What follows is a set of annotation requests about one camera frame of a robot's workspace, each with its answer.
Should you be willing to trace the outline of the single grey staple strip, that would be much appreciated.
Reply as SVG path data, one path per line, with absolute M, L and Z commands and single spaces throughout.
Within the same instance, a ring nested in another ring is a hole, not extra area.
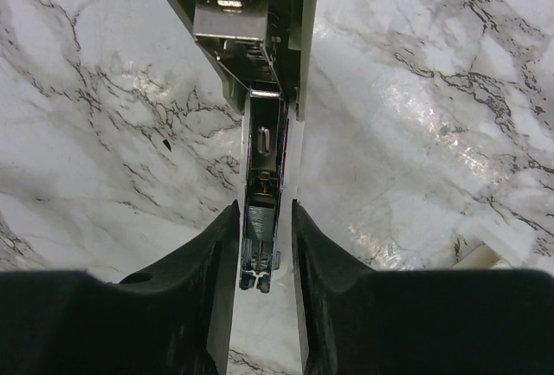
M 248 205 L 246 210 L 247 238 L 270 242 L 274 239 L 274 208 Z

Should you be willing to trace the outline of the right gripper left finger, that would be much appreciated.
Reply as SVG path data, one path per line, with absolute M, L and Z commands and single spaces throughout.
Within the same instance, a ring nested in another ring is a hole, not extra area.
M 231 204 L 118 283 L 81 271 L 2 273 L 2 373 L 225 373 L 239 242 Z

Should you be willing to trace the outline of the grey green stapler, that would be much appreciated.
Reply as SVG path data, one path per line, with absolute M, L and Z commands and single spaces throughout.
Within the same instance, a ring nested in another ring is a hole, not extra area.
M 277 247 L 287 141 L 303 121 L 317 0 L 166 0 L 245 119 L 246 173 L 239 286 L 263 294 Z M 274 239 L 247 238 L 247 206 L 274 208 Z

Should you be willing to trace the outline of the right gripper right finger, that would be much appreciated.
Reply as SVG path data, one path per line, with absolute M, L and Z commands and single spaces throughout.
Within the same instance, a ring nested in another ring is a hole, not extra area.
M 303 373 L 552 373 L 545 272 L 376 271 L 299 204 L 292 237 Z

